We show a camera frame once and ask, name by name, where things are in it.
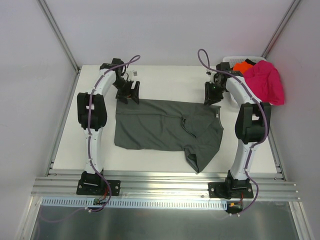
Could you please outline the grey t shirt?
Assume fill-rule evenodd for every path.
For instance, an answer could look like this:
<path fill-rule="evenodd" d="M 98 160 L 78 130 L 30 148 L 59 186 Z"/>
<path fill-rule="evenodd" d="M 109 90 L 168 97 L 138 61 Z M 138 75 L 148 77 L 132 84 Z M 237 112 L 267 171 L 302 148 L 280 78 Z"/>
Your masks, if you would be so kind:
<path fill-rule="evenodd" d="M 117 101 L 114 144 L 127 150 L 183 152 L 202 172 L 221 147 L 224 128 L 219 105 L 141 99 Z"/>

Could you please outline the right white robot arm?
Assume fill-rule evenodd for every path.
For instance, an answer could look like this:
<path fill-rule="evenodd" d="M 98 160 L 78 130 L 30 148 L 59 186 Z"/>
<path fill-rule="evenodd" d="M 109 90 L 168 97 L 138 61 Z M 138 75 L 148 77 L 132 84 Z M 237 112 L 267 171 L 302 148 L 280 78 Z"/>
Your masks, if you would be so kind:
<path fill-rule="evenodd" d="M 217 64 L 204 87 L 205 105 L 220 102 L 224 92 L 228 92 L 239 106 L 234 127 L 238 139 L 234 162 L 223 182 L 209 183 L 209 194 L 227 200 L 252 199 L 253 180 L 249 172 L 258 147 L 269 134 L 271 104 L 262 102 L 245 83 L 242 73 L 232 70 L 229 62 Z"/>

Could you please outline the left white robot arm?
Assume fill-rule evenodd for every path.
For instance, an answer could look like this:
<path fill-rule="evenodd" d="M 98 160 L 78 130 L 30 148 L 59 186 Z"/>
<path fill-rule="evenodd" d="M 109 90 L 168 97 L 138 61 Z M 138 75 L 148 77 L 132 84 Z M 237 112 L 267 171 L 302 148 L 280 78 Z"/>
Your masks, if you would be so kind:
<path fill-rule="evenodd" d="M 194 102 L 141 99 L 140 82 L 133 81 L 129 64 L 119 58 L 103 63 L 94 86 L 77 95 L 77 120 L 85 133 L 86 166 L 78 182 L 93 194 L 106 190 L 101 138 L 108 113 L 105 94 L 116 92 L 114 143 L 127 150 L 183 152 L 186 162 L 202 172 L 220 148 L 219 109 Z"/>

